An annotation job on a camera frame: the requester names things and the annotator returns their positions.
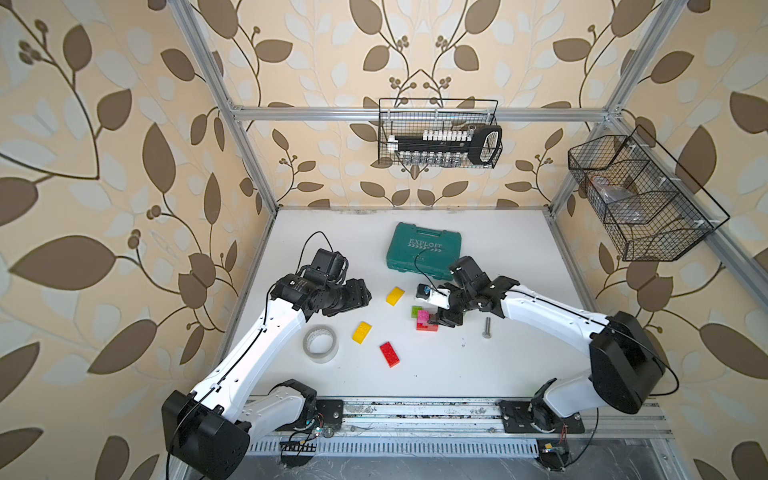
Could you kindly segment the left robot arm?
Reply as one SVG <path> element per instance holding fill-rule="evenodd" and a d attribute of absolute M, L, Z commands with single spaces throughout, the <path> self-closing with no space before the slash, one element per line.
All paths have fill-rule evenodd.
<path fill-rule="evenodd" d="M 288 426 L 313 437 L 324 421 L 316 391 L 284 381 L 254 403 L 252 391 L 282 347 L 316 313 L 332 317 L 366 307 L 371 294 L 361 279 L 347 276 L 348 261 L 320 249 L 312 262 L 277 280 L 249 332 L 213 371 L 188 393 L 173 391 L 161 407 L 164 443 L 206 479 L 229 478 L 253 438 Z"/>

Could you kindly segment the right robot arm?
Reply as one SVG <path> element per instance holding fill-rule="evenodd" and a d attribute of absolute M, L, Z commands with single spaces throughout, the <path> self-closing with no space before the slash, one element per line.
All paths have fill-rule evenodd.
<path fill-rule="evenodd" d="M 613 316 L 568 306 L 515 279 L 490 279 L 470 256 L 454 262 L 453 280 L 418 286 L 418 299 L 436 307 L 431 323 L 457 327 L 470 311 L 518 321 L 553 336 L 584 354 L 589 367 L 566 379 L 545 382 L 524 415 L 541 432 L 584 410 L 604 406 L 637 413 L 670 367 L 638 320 L 623 311 Z"/>

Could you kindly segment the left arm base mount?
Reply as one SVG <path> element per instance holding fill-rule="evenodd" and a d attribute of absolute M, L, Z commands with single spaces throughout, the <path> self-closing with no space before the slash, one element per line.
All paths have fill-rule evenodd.
<path fill-rule="evenodd" d="M 320 428 L 335 434 L 342 427 L 344 406 L 341 399 L 317 399 L 302 411 L 296 421 L 280 426 L 277 431 L 307 433 L 311 429 Z"/>

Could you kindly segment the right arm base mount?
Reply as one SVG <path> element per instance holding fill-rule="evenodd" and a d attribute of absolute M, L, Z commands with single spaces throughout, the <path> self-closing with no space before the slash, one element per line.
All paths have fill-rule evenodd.
<path fill-rule="evenodd" d="M 583 434 L 586 431 L 578 414 L 562 418 L 544 403 L 500 400 L 497 406 L 507 434 Z"/>

